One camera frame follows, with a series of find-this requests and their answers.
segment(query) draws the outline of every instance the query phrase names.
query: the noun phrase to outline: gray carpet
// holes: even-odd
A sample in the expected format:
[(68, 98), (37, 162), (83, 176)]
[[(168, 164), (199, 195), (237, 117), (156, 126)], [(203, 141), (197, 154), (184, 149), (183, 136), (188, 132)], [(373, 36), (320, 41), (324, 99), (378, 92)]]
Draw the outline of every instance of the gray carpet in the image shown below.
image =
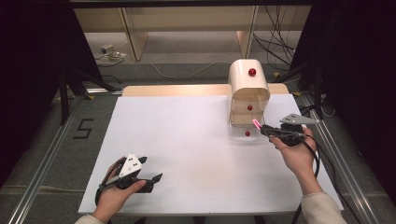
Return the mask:
[[(117, 87), (126, 87), (130, 85), (227, 83), (230, 67), (227, 63), (155, 64), (155, 66), (160, 72), (151, 64), (119, 64), (112, 67), (101, 67), (100, 70), (106, 83)], [(263, 69), (267, 81), (273, 81), (273, 73), (276, 70), (268, 64), (264, 64)], [(90, 82), (85, 84), (87, 88), (97, 88)], [(295, 81), (287, 84), (290, 91), (297, 91), (295, 84)], [(61, 107), (57, 98), (57, 96), (54, 97), (47, 118), (36, 134), (31, 148), (23, 154), (7, 183), (0, 191), (0, 210), (2, 211), (0, 223), (7, 223), (24, 188), (30, 183), (35, 170), (60, 128)], [(82, 101), (24, 223), (74, 223), (79, 218), (77, 213), (79, 203), (96, 162), (117, 98), (117, 95), (97, 95), (93, 99)], [(303, 105), (299, 98), (296, 98), (296, 102), (298, 105)], [(92, 129), (88, 138), (80, 138), (87, 132), (78, 130), (81, 121), (84, 119), (86, 121), (82, 127)], [(335, 114), (331, 118), (325, 117), (325, 121), (336, 144), (342, 149), (343, 156), (364, 194), (373, 206), (380, 223), (396, 223), (395, 206), (375, 179), (364, 158), (356, 153), (358, 149), (342, 120)], [(311, 128), (314, 130), (315, 136), (318, 136), (316, 128), (314, 126)], [(329, 161), (323, 157), (322, 159), (331, 179), (335, 179), (336, 186), (346, 197), (346, 201), (352, 205), (354, 212), (359, 215), (343, 180), (338, 174), (332, 175), (332, 167)], [(292, 215), (273, 214), (264, 217), (267, 223), (290, 223)], [(343, 216), (348, 223), (357, 223), (348, 208), (343, 212)], [(137, 217), (116, 216), (113, 223), (133, 223), (136, 219)], [(151, 223), (190, 223), (183, 218), (171, 219), (171, 217), (166, 220), (154, 218)], [(229, 217), (225, 217), (223, 220), (209, 218), (207, 223), (230, 223), (227, 222), (229, 219)], [(300, 217), (299, 223), (305, 223), (303, 216)]]

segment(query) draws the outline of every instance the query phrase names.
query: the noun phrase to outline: white paper sheet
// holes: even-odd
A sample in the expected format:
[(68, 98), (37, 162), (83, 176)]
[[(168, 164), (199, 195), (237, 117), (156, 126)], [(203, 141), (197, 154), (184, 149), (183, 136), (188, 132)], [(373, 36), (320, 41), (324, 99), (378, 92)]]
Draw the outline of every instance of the white paper sheet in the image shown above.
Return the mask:
[[(295, 211), (302, 193), (295, 175), (268, 138), (228, 122), (226, 96), (120, 97), (84, 194), (91, 213), (108, 167), (133, 152), (147, 156), (139, 178), (163, 173), (151, 193), (134, 194), (121, 213), (136, 216), (247, 215)], [(273, 94), (268, 125), (300, 114), (289, 94)], [(318, 181), (342, 205), (320, 166)]]

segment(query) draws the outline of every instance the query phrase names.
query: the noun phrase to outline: red knob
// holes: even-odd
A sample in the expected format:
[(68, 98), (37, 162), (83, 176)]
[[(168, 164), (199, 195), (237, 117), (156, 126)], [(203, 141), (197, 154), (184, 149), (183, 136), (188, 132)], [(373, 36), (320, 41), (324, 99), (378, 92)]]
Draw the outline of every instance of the red knob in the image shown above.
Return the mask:
[(256, 75), (256, 69), (250, 68), (250, 69), (248, 70), (248, 74), (249, 74), (251, 77), (254, 77), (254, 76)]

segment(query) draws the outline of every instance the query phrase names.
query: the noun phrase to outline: floor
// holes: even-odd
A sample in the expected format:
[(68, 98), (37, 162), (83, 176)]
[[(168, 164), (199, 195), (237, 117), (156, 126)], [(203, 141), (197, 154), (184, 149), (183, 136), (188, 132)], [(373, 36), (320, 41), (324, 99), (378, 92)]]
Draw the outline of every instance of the floor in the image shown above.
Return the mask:
[[(287, 36), (288, 45), (295, 48), (300, 34), (300, 32), (285, 32), (282, 35)], [(269, 32), (258, 32), (257, 36), (267, 40), (271, 38)], [(97, 63), (100, 65), (102, 74), (109, 76), (104, 80), (114, 85), (223, 82), (226, 76), (222, 77), (222, 75), (227, 75), (230, 64), (241, 58), (235, 32), (151, 33), (140, 62), (134, 62), (129, 57), (124, 34), (86, 34), (86, 37), (94, 57), (98, 58)], [(124, 61), (115, 64), (117, 61), (99, 59), (102, 57), (100, 47), (105, 44), (112, 44), (116, 51), (124, 53)], [(272, 46), (270, 49), (280, 59), (287, 60), (283, 48)], [(268, 81), (273, 80), (277, 73), (284, 74), (284, 70), (287, 69), (287, 66), (278, 58), (267, 54), (257, 41), (252, 42), (250, 58), (257, 59), (264, 64)], [(128, 71), (139, 71), (139, 74), (131, 77)], [(298, 76), (286, 82), (290, 91), (297, 91), (295, 87), (297, 79)], [(8, 223), (12, 219), (11, 215), (15, 215), (13, 211), (18, 211), (21, 206), (25, 206), (22, 210), (26, 213), (21, 214), (19, 222), (12, 223), (73, 223), (80, 216), (77, 213), (78, 203), (84, 193), (101, 146), (100, 140), (103, 140), (106, 134), (106, 126), (111, 119), (112, 109), (118, 96), (97, 95), (93, 100), (73, 99), (73, 94), (70, 92), (69, 94), (71, 110), (75, 111), (73, 120), (70, 120), (70, 126), (66, 130), (60, 127), (60, 102), (55, 96), (46, 122), (37, 133), (31, 148), (23, 154), (7, 183), (0, 190), (0, 210), (2, 211), (0, 223)], [(296, 97), (296, 103), (307, 104), (306, 100), (301, 97)], [(359, 156), (359, 149), (353, 143), (342, 120), (337, 117), (336, 112), (331, 116), (333, 111), (330, 106), (322, 109), (328, 115), (325, 116), (324, 122), (334, 143), (339, 147), (348, 169), (353, 174), (353, 179), (357, 182), (358, 189), (361, 190), (364, 199), (368, 201), (375, 214), (376, 221), (366, 223), (396, 223), (395, 205), (376, 181), (364, 158)], [(91, 133), (90, 138), (78, 140), (76, 137), (81, 136), (78, 128), (84, 119), (88, 123), (90, 119), (94, 120), (92, 129), (95, 132)], [(313, 130), (315, 136), (320, 136), (319, 129), (313, 128)], [(62, 138), (58, 137), (59, 132), (64, 133)], [(59, 140), (61, 144), (56, 145), (55, 140)], [(56, 153), (51, 157), (49, 151), (54, 148)], [(355, 191), (349, 188), (347, 180), (340, 172), (332, 174), (330, 160), (323, 158), (323, 162), (334, 185), (340, 189), (341, 194), (352, 207), (352, 210), (346, 208), (343, 211), (344, 218), (348, 223), (358, 223), (353, 216), (356, 214), (363, 223), (365, 218), (362, 218), (364, 214), (354, 199)], [(38, 186), (32, 186), (34, 179), (41, 181)], [(36, 187), (36, 194), (31, 194), (34, 199), (28, 204), (21, 203), (26, 190), (34, 187)], [(292, 214), (270, 214), (263, 217), (266, 223), (290, 223)], [(133, 223), (138, 219), (139, 217), (116, 216), (113, 223)], [(191, 217), (150, 217), (147, 223), (193, 223), (193, 219)], [(238, 216), (208, 217), (205, 223), (255, 222), (251, 216)], [(300, 217), (299, 223), (305, 223), (303, 217)]]

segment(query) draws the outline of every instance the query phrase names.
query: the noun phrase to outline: black tape marking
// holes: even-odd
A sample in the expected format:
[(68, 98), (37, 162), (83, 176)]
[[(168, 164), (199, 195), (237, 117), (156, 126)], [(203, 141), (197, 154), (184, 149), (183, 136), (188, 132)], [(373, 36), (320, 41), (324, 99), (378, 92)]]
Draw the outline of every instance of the black tape marking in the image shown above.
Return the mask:
[(90, 136), (92, 128), (81, 128), (84, 121), (93, 121), (93, 119), (82, 119), (81, 122), (79, 123), (77, 131), (86, 131), (87, 134), (85, 136), (75, 136), (75, 137), (73, 137), (73, 139), (86, 139)]

